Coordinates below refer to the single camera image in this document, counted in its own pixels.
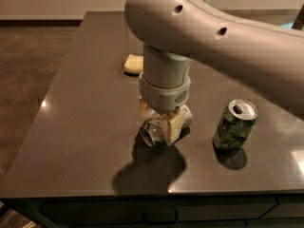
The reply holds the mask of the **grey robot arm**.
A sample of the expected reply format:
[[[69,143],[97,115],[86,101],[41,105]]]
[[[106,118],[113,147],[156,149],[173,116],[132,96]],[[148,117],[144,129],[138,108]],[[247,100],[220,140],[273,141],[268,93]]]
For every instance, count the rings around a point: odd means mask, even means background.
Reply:
[[[304,33],[243,20],[207,0],[126,0],[125,20],[144,43],[143,101],[160,114],[185,104],[188,66],[199,61],[292,113],[304,114]]]

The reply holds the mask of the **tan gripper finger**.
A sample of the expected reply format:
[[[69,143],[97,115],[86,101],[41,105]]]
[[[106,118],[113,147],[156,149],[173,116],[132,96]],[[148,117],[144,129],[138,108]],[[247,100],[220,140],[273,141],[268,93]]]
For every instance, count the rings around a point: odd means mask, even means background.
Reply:
[[[186,111],[182,109],[165,116],[164,138],[167,145],[172,144],[179,138],[185,116]]]
[[[143,122],[151,119],[156,114],[156,112],[146,104],[143,97],[139,98],[139,111]]]

